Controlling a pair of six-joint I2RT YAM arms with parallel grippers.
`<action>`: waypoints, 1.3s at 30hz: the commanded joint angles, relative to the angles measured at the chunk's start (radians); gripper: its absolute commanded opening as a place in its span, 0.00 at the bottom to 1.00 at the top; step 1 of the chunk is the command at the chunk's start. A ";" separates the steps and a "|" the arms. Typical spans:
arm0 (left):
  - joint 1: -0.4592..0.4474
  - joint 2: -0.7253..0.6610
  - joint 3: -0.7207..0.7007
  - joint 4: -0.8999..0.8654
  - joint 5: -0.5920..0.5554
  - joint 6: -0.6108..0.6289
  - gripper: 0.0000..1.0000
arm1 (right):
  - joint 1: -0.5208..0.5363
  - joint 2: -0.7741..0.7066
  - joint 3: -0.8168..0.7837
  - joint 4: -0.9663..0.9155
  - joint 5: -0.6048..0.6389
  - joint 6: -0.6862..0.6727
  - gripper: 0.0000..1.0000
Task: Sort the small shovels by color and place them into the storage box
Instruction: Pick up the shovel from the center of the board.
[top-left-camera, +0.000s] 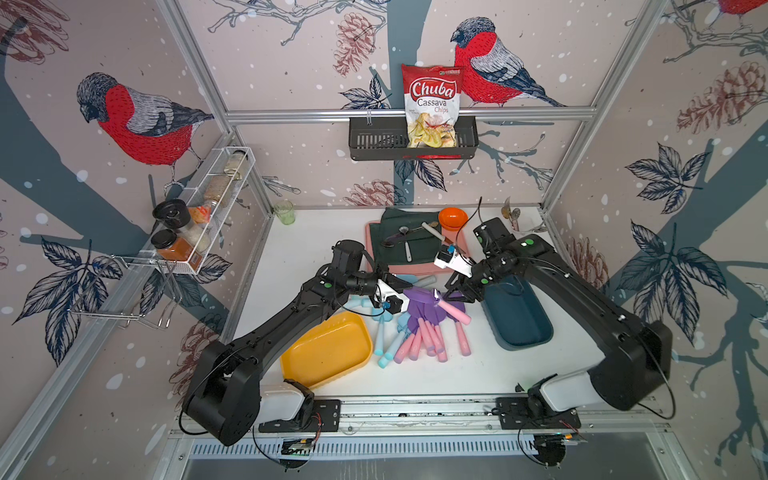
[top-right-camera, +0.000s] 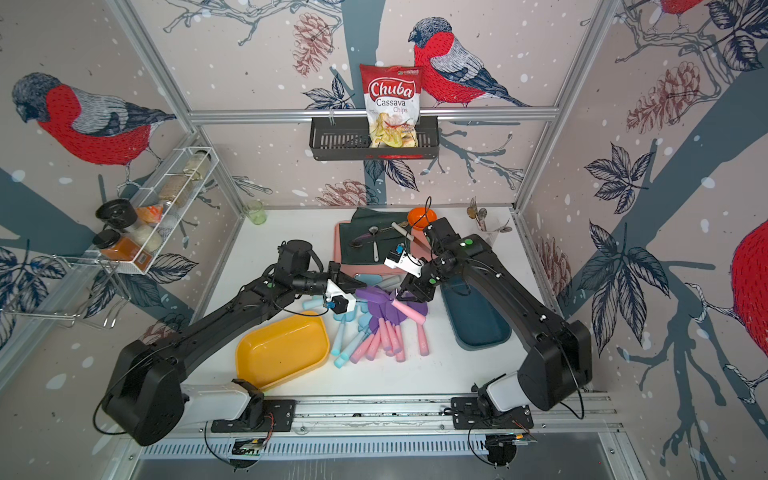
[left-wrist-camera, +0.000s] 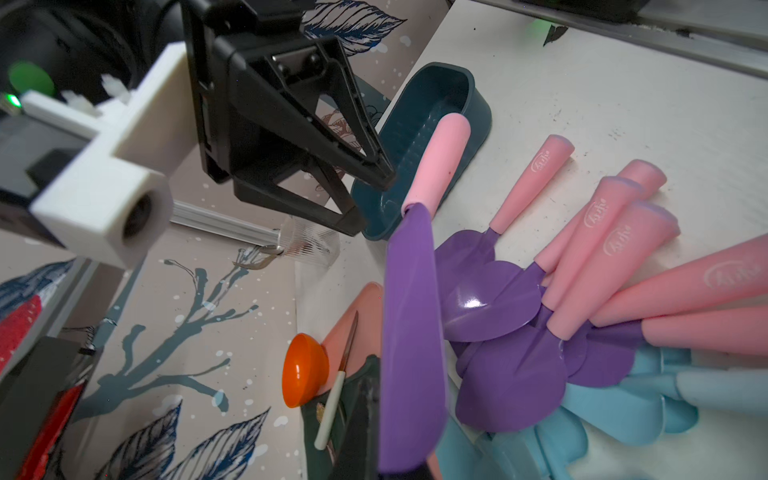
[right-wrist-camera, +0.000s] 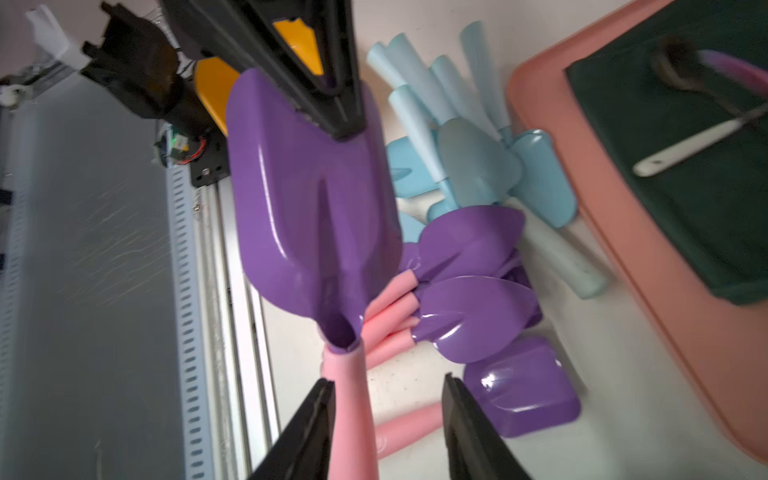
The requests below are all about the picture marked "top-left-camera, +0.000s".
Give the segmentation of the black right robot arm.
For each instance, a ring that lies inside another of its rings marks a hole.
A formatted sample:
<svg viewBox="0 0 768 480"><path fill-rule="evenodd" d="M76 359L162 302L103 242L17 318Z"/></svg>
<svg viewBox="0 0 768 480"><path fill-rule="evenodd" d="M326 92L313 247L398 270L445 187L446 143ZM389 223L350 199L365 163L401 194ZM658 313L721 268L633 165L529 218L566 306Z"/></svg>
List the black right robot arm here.
<svg viewBox="0 0 768 480"><path fill-rule="evenodd" d="M600 362L567 375L553 374L531 387L528 407L540 417L605 403L629 411L670 376L672 333L662 322L643 322L577 274L537 234L515 237L498 217L473 230L484 259L446 285L454 301L482 301L487 290L516 276L542 290L591 337Z"/></svg>

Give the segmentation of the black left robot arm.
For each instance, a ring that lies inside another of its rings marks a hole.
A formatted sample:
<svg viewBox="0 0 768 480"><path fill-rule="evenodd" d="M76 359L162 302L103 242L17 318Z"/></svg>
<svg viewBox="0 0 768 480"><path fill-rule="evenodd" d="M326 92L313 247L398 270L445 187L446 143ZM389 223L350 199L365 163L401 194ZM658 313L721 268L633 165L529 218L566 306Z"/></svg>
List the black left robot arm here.
<svg viewBox="0 0 768 480"><path fill-rule="evenodd" d="M302 335L329 319L351 295L367 296L376 307L404 307L413 284L387 268L361 269L371 260L364 245L340 240L333 257L278 313L229 343L211 342L201 353L182 401L181 412L225 446L238 442L260 422L265 372Z"/></svg>

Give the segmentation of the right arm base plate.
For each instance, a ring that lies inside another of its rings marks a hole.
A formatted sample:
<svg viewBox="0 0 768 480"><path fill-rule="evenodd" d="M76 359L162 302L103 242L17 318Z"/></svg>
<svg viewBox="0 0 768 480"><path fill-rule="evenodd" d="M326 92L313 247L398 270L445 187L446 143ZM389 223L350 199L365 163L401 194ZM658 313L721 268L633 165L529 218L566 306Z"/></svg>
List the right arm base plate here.
<svg viewBox="0 0 768 480"><path fill-rule="evenodd" d="M554 412L536 399L524 395L497 397L491 410L503 430L567 429L579 430L581 420L576 409Z"/></svg>

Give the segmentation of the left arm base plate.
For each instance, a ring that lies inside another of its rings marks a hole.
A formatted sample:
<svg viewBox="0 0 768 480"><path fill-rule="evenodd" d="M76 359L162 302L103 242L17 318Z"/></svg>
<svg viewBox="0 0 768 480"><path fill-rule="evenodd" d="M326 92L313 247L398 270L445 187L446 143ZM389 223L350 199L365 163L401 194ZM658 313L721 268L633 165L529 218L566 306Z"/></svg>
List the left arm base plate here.
<svg viewBox="0 0 768 480"><path fill-rule="evenodd" d="M259 433L316 433L337 432L341 413L338 399L320 399L306 402L290 420L275 420L258 425Z"/></svg>

